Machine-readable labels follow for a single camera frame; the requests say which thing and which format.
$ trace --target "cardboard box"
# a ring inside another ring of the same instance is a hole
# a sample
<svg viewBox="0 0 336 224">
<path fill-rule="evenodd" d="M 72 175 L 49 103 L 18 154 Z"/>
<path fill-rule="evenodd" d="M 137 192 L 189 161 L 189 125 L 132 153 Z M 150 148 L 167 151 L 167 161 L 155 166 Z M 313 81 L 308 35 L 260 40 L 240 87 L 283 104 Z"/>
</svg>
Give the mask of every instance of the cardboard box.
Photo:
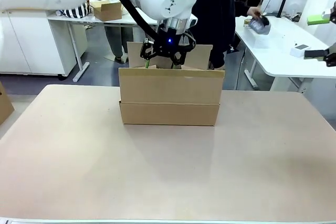
<svg viewBox="0 0 336 224">
<path fill-rule="evenodd" d="M 4 86 L 0 82 L 0 125 L 13 113 L 14 108 L 9 100 Z"/>
<path fill-rule="evenodd" d="M 122 18 L 121 3 L 110 3 L 109 1 L 91 2 L 93 13 L 101 21 L 111 21 Z"/>
<path fill-rule="evenodd" d="M 215 125 L 225 72 L 194 68 L 207 68 L 212 46 L 198 45 L 191 52 L 194 60 L 189 59 L 192 67 L 181 70 L 141 68 L 145 64 L 139 56 L 141 44 L 128 47 L 130 66 L 136 68 L 119 69 L 124 124 Z M 157 57 L 154 64 L 167 63 L 162 58 Z"/>
</svg>

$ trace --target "striped fabric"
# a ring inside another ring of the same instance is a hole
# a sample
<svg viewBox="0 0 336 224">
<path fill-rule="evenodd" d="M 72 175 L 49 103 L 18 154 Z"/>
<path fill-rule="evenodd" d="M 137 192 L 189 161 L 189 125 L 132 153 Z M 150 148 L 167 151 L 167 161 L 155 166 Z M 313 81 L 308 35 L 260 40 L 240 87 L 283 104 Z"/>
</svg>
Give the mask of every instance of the striped fabric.
<svg viewBox="0 0 336 224">
<path fill-rule="evenodd" d="M 61 10 L 62 15 L 68 18 L 84 18 L 90 13 L 90 6 L 88 3 L 84 3 L 72 10 Z"/>
</svg>

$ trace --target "white desk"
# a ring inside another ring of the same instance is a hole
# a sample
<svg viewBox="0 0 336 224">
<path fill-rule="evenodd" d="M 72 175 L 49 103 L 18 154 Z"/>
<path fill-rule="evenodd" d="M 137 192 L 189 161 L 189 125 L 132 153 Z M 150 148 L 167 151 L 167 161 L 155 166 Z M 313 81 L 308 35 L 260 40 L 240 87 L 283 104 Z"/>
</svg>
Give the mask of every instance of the white desk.
<svg viewBox="0 0 336 224">
<path fill-rule="evenodd" d="M 143 11 L 137 9 L 139 14 L 143 17 L 143 19 L 151 26 L 156 26 L 158 22 L 156 20 L 151 19 L 148 17 Z M 84 72 L 87 70 L 87 68 L 90 66 L 89 62 L 85 62 L 85 64 L 82 64 L 80 55 L 77 51 L 76 42 L 74 39 L 74 29 L 73 25 L 90 25 L 90 26 L 111 26 L 111 27 L 138 27 L 134 19 L 131 17 L 130 14 L 122 16 L 122 19 L 112 20 L 103 22 L 99 19 L 97 19 L 93 13 L 89 14 L 88 16 L 84 18 L 68 18 L 66 16 L 57 16 L 56 13 L 51 13 L 48 16 L 48 20 L 54 20 L 54 21 L 62 21 L 66 22 L 70 35 L 72 40 L 72 45 L 74 47 L 74 52 L 76 55 L 77 63 L 79 66 L 79 72 L 74 77 L 73 81 L 78 82 L 78 80 L 81 78 L 81 76 L 84 74 Z"/>
<path fill-rule="evenodd" d="M 305 93 L 313 78 L 336 78 L 336 68 L 326 67 L 324 61 L 304 60 L 289 54 L 295 44 L 306 44 L 312 50 L 328 48 L 295 23 L 286 18 L 269 17 L 272 25 L 270 34 L 258 35 L 244 27 L 244 19 L 236 18 L 236 34 L 255 58 L 251 72 L 245 70 L 245 75 L 254 87 L 257 87 L 253 80 L 257 63 L 266 74 L 276 77 L 272 91 L 286 91 L 288 83 L 292 81 L 299 92 Z"/>
<path fill-rule="evenodd" d="M 0 216 L 336 220 L 336 132 L 302 95 L 223 91 L 215 127 L 123 125 L 119 99 L 116 87 L 47 86 L 0 141 Z"/>
</svg>

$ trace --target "person's hand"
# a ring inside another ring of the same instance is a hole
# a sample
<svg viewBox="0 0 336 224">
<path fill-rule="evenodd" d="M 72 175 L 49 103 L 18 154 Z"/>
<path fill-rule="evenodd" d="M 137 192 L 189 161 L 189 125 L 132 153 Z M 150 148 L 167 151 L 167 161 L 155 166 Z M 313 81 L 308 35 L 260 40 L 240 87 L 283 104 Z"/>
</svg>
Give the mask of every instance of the person's hand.
<svg viewBox="0 0 336 224">
<path fill-rule="evenodd" d="M 261 9 L 259 7 L 250 7 L 247 11 L 247 16 L 252 16 L 254 19 L 260 18 L 262 15 Z"/>
</svg>

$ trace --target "gray pants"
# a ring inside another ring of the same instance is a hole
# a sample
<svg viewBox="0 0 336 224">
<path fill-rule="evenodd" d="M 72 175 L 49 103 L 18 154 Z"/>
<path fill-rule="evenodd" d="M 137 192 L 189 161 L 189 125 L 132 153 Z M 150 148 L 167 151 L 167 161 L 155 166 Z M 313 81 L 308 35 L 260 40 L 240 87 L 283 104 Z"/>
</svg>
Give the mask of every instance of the gray pants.
<svg viewBox="0 0 336 224">
<path fill-rule="evenodd" d="M 105 27 L 105 33 L 115 57 L 122 57 L 122 47 L 128 53 L 127 42 L 133 42 L 133 28 Z"/>
</svg>

